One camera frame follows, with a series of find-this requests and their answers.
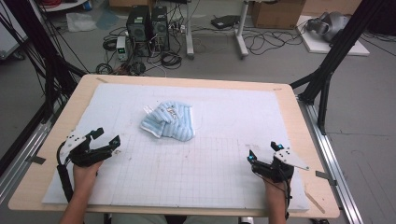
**box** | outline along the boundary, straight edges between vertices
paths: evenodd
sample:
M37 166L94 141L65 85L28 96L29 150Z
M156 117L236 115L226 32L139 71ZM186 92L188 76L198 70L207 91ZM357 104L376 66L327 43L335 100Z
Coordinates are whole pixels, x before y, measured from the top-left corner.
M149 6L152 9L154 0L108 0L111 7L131 7L134 5Z
M251 19L257 28L294 29L305 0L280 0L275 4L255 3Z
M361 0L306 0L302 14L320 16L323 12L338 11L345 15L353 15Z

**concrete floor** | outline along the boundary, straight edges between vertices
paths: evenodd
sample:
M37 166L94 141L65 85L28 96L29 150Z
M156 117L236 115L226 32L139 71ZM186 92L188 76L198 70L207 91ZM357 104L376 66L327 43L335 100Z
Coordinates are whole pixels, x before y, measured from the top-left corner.
M213 5L204 2L207 4L197 8L191 22L210 27L209 22L216 14L213 8L221 4L219 1ZM233 14L238 14L240 2L227 7ZM71 11L83 12L79 8L67 12ZM96 65L104 61L103 37L124 26L126 20L115 18L113 13L99 6L90 13L96 21L106 17L111 23L102 24L101 28L90 32L65 33L64 38L85 66L94 71ZM53 18L65 20L63 13L57 13ZM183 57L180 68L165 69L165 72L154 68L145 76L291 83L314 72L325 58L324 54L308 53L301 44L269 50L260 56L250 54L245 60L240 60L232 33L193 33L193 38L194 60L187 59L183 45L179 53ZM396 54L395 43L377 39L370 41ZM396 174L391 168L396 159L393 150L396 148L396 119L393 117L396 111L393 98L396 95L396 61L394 55L362 39L361 43L370 51L370 56L345 57L332 78L326 130L363 222L392 223L396 219ZM71 51L65 45L63 47L68 55L67 61L79 66ZM114 64L120 63L113 60L111 65ZM295 93L303 90L304 87L298 88ZM3 156L44 98L28 60L7 60L0 64L0 92L0 156ZM0 223L34 224L59 220L61 213L10 211L7 202L11 195L12 191L0 205ZM330 222L347 223L342 211L341 214ZM86 223L101 222L102 218L98 214L88 214L87 217ZM265 220L256 218L255 223L265 223ZM310 221L291 218L288 223Z

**blue and white striped fabric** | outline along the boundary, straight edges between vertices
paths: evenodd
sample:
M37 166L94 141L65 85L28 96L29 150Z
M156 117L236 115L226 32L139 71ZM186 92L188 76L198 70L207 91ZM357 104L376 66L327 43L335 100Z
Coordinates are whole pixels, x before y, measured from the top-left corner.
M156 137L173 137L182 142L189 141L195 135L191 106L181 102L161 103L143 119L140 127Z

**white board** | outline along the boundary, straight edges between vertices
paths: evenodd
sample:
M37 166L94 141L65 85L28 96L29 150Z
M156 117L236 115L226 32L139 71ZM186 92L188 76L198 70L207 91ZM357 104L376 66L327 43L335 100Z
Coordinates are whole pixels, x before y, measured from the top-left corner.
M310 16L300 16L297 21L297 25L306 23L306 21L312 19ZM297 30L302 34L304 44L310 53L328 53L330 51L329 43L326 42L321 35L317 35L315 31L305 31L303 26L297 27ZM370 52L361 44L361 42L356 41L355 45L350 49L347 55L355 56L369 56Z
M139 128L144 106L168 100L192 105L190 141L156 138ZM269 91L101 84L77 131L99 127L105 133L91 148L117 134L121 145L99 171L92 204L265 209L264 184L251 172L248 151L270 162L271 141L290 147L276 96ZM290 211L306 211L298 171L291 189ZM56 173L43 203L66 203Z

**table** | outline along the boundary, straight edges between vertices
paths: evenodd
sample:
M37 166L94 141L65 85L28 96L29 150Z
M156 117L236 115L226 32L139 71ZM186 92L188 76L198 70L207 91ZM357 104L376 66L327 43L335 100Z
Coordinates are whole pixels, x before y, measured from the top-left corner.
M293 149L309 164L309 172L301 172L310 210L305 213L291 213L292 217L338 217L338 205L326 179L316 177L316 171L323 172L318 154L304 122L294 93L287 84L249 83L236 81L181 79L163 77L115 77L87 75L78 84L63 113L52 128L37 156L45 158L44 164L32 163L25 177L9 201L13 210L63 211L65 204L41 203L56 167L55 153L65 137L73 130L84 113L96 87L100 83L120 83L152 86L176 86L198 88L220 88L235 90L272 91L278 100L281 115ZM205 209L205 208L163 208L90 205L89 212L104 213L148 213L209 216L264 217L265 211L247 209Z

